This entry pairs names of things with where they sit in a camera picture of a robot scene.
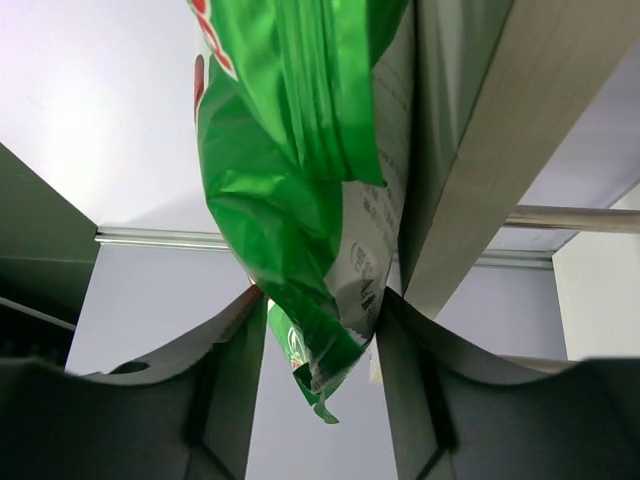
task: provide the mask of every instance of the white label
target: white label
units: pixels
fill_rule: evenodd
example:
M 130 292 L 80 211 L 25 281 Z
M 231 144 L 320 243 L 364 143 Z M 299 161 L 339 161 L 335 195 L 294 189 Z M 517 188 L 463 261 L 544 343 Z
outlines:
M 371 74 L 378 158 L 386 187 L 342 185 L 342 238 L 325 282 L 340 323 L 360 344 L 373 335 L 396 248 L 407 185 L 414 84 L 413 4 Z

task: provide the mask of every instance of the white wall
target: white wall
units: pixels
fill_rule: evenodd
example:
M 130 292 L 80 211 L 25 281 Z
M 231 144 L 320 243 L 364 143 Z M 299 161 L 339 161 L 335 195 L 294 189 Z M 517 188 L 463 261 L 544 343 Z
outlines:
M 613 208 L 640 210 L 640 186 Z M 640 355 L 640 236 L 582 232 L 553 256 L 570 359 Z
M 228 253 L 100 249 L 67 368 L 109 371 L 206 321 L 249 285 Z M 392 480 L 391 433 L 381 385 L 361 362 L 328 405 L 328 426 L 299 392 L 274 336 L 265 345 L 248 480 Z
M 2 142 L 99 226 L 217 231 L 196 148 L 200 29 L 187 2 L 1 5 Z
M 567 358 L 551 270 L 474 267 L 436 321 L 498 355 Z
M 248 286 L 229 253 L 102 246 L 67 369 L 108 372 L 207 321 Z

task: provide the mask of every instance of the snack bag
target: snack bag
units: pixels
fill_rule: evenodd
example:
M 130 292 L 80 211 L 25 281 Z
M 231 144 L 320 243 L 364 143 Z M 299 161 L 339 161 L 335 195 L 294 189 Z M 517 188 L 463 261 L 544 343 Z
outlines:
M 373 335 L 400 225 L 413 6 L 191 5 L 210 47 L 195 94 L 208 207 L 275 302 L 268 321 L 305 397 L 334 423 L 324 401 Z

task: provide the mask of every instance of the light gray panel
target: light gray panel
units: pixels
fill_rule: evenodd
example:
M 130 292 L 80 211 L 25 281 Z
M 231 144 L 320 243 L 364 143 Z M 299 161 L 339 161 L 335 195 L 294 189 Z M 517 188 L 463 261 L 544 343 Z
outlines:
M 640 186 L 615 207 L 640 209 Z M 640 235 L 580 233 L 553 265 L 569 358 L 640 356 Z
M 363 357 L 328 401 L 341 423 L 325 425 L 268 332 L 247 480 L 396 479 L 384 390 L 369 383 L 368 359 Z
M 67 369 L 109 371 L 216 315 L 249 286 L 224 252 L 102 246 Z
M 552 271 L 474 267 L 436 320 L 498 355 L 567 358 Z

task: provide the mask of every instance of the green plastic bag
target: green plastic bag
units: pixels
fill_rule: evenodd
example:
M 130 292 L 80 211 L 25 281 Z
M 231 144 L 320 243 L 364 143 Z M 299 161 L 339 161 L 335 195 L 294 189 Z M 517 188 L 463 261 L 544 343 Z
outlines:
M 293 328 L 296 380 L 334 423 L 324 401 L 373 335 L 404 203 L 412 5 L 191 6 L 211 48 L 195 94 L 208 207 L 277 304 L 269 324 L 287 353 Z

